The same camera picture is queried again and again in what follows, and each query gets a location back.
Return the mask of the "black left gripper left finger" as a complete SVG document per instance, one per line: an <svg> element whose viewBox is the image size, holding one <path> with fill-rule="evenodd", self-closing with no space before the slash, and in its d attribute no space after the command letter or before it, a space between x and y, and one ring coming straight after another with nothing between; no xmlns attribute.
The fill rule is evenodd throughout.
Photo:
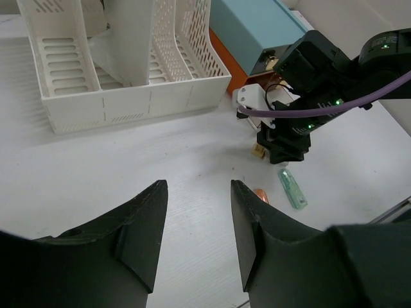
<svg viewBox="0 0 411 308"><path fill-rule="evenodd" d="M2 307L145 307L168 207L158 180L58 237L1 233Z"/></svg>

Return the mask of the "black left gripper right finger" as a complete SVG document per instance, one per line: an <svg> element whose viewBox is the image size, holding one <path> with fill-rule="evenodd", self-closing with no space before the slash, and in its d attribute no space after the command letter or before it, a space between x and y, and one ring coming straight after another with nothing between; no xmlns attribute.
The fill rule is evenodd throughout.
<svg viewBox="0 0 411 308"><path fill-rule="evenodd" d="M409 307L410 221L320 231L231 183L244 292L251 307Z"/></svg>

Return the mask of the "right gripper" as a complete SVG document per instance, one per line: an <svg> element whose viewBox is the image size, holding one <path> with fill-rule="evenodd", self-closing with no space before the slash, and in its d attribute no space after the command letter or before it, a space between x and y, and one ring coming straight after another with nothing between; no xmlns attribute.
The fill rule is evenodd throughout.
<svg viewBox="0 0 411 308"><path fill-rule="evenodd" d="M318 117L274 119L274 129L261 124L261 129L257 133L257 143L268 151L271 164L301 162L311 147L310 133L338 116L328 114Z"/></svg>

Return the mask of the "beige eraser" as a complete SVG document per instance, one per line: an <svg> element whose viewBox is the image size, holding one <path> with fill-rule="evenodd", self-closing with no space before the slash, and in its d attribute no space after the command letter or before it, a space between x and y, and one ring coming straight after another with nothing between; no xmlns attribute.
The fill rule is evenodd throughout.
<svg viewBox="0 0 411 308"><path fill-rule="evenodd" d="M266 149L258 143L255 143L251 149L251 153L260 159L264 159L266 156Z"/></svg>

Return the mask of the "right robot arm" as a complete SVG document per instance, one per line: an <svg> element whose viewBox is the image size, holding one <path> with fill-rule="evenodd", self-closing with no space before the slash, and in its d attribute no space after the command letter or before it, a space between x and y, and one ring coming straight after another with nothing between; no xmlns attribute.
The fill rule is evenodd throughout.
<svg viewBox="0 0 411 308"><path fill-rule="evenodd" d="M298 99L274 110L307 110L338 106L364 97L410 71L410 29L380 33L350 59L317 30L308 31L289 46L274 72L291 86ZM269 153L271 164L300 162L311 146L310 134L337 114L274 119L261 125L257 143Z"/></svg>

